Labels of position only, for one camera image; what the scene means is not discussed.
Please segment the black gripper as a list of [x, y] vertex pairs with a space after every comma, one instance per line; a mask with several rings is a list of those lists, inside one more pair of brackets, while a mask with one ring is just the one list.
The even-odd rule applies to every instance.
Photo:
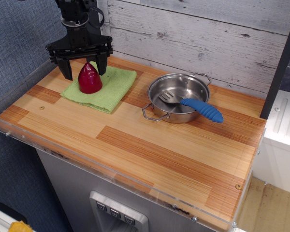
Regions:
[[99, 75], [104, 75], [107, 58], [113, 54], [110, 36], [101, 35], [98, 30], [90, 30], [89, 26], [67, 27], [63, 38], [46, 46], [50, 57], [57, 59], [57, 65], [67, 80], [73, 80], [70, 59], [86, 58], [95, 61]]

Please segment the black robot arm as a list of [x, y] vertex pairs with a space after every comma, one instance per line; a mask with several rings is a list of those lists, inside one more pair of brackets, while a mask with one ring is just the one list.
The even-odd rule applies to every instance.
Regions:
[[62, 39], [46, 46], [52, 63], [58, 65], [63, 76], [72, 80], [70, 60], [86, 58], [94, 61], [99, 75], [107, 68], [107, 58], [113, 53], [112, 37], [101, 35], [103, 11], [94, 0], [57, 0], [61, 23], [67, 30]]

